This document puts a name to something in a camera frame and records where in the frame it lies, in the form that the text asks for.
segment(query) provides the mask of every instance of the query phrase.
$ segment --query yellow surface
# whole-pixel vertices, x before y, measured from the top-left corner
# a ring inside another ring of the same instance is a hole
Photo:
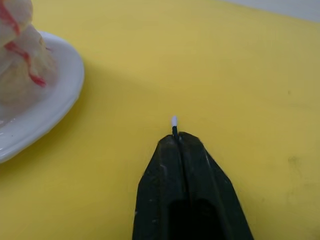
[[[320,25],[214,0],[33,0],[85,62],[77,104],[0,165],[1,240],[129,240],[171,116],[256,240],[320,239]]]

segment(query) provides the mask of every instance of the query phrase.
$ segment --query white wall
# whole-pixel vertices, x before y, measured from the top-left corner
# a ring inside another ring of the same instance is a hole
[[[270,12],[320,22],[320,0],[224,0]]]

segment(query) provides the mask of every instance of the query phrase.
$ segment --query red stripe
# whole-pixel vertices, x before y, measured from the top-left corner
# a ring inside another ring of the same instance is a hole
[[[28,66],[28,73],[29,73],[29,77],[32,79],[32,81],[41,86],[41,87],[45,87],[46,86],[46,82],[44,81],[43,78],[33,75],[31,73],[31,58],[30,55],[24,51],[23,49],[21,49],[20,47],[18,47],[13,41],[9,42],[8,44],[6,44],[5,49],[7,49],[8,51],[14,52],[18,55],[20,55],[24,61],[26,62],[27,66]]]
[[[0,19],[6,24],[10,25],[14,30],[15,34],[20,34],[20,27],[14,17],[10,14],[5,6],[5,0],[0,0]]]

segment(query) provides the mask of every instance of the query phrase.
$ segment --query stain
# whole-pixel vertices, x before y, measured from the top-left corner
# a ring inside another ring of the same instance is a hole
[[[316,206],[320,199],[318,183],[304,183],[295,187],[286,194],[286,202],[291,206],[311,207]]]
[[[290,107],[290,108],[297,108],[297,109],[303,109],[303,110],[312,110],[312,109],[314,109],[313,106],[309,106],[308,104],[305,104],[305,103],[292,102],[292,103],[288,103],[287,106]]]
[[[302,177],[301,159],[297,156],[291,156],[288,158],[288,163],[289,163],[291,170],[295,174],[298,174],[300,177]]]
[[[320,240],[320,230],[318,226],[315,226],[313,229],[309,230],[311,240]]]

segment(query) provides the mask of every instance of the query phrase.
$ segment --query white dessert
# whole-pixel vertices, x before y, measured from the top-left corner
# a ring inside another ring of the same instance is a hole
[[[0,47],[24,31],[32,17],[31,0],[0,0]]]
[[[0,0],[0,104],[45,92],[54,61],[31,25],[30,0]]]

